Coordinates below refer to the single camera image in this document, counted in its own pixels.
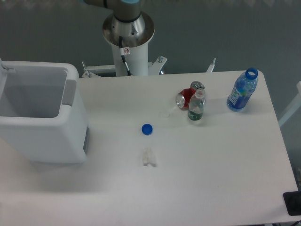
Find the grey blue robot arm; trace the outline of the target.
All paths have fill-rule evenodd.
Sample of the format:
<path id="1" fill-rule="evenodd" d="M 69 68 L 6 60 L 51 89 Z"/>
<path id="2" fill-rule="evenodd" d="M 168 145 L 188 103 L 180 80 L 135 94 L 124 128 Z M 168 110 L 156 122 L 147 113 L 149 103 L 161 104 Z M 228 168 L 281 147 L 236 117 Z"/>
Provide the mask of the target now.
<path id="1" fill-rule="evenodd" d="M 155 32 L 154 22 L 142 11 L 142 0 L 85 0 L 84 3 L 112 10 L 103 23 L 103 36 L 118 47 L 148 43 Z"/>

